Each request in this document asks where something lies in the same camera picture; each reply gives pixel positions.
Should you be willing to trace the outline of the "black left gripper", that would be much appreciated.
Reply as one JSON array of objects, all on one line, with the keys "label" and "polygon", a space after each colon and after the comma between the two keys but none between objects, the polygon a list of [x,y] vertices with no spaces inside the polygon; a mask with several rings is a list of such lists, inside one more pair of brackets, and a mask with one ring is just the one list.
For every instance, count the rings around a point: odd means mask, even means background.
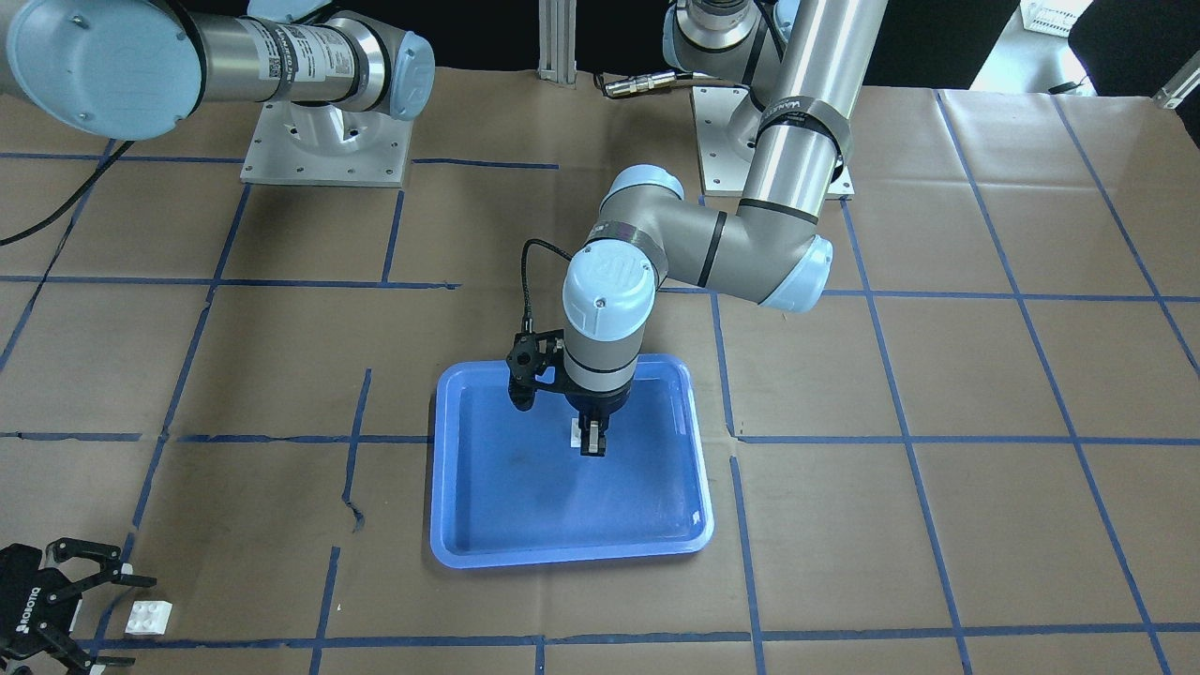
[{"label": "black left gripper", "polygon": [[566,394],[568,402],[578,411],[580,449],[582,456],[606,455],[608,416],[626,404],[626,389],[607,393],[583,392]]}]

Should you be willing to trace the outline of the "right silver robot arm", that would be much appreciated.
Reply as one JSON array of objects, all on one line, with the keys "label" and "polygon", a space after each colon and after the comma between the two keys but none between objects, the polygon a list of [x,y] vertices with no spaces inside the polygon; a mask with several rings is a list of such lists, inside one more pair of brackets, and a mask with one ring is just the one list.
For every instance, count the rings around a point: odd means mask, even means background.
[{"label": "right silver robot arm", "polygon": [[253,277],[228,265],[244,219],[335,189],[401,196],[433,52],[326,1],[2,4],[2,534],[65,497],[54,452],[146,456],[133,540],[227,287],[390,288],[374,277]]}]

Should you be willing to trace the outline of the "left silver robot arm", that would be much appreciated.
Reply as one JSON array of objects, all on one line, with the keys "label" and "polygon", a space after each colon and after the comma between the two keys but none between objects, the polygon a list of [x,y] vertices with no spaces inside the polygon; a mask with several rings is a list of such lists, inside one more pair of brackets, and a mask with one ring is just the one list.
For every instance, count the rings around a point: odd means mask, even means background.
[{"label": "left silver robot arm", "polygon": [[566,317],[553,365],[578,413],[581,450],[602,456],[626,402],[656,288],[666,277],[764,307],[818,301],[833,247],[818,214],[851,159],[851,115],[883,1],[800,1],[791,30],[755,1],[677,1],[665,55],[746,86],[739,141],[751,150],[733,213],[686,201],[668,171],[619,172],[562,286]]}]

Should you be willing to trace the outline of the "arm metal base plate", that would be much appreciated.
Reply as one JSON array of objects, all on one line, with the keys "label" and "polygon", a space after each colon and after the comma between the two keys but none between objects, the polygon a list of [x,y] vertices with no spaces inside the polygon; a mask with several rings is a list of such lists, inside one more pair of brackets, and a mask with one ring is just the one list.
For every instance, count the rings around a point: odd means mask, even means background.
[{"label": "arm metal base plate", "polygon": [[240,178],[275,187],[402,189],[413,125],[382,112],[268,102]]},{"label": "arm metal base plate", "polygon": [[746,88],[692,90],[702,191],[818,211],[854,193],[848,120],[823,101],[792,96],[758,110]]}]

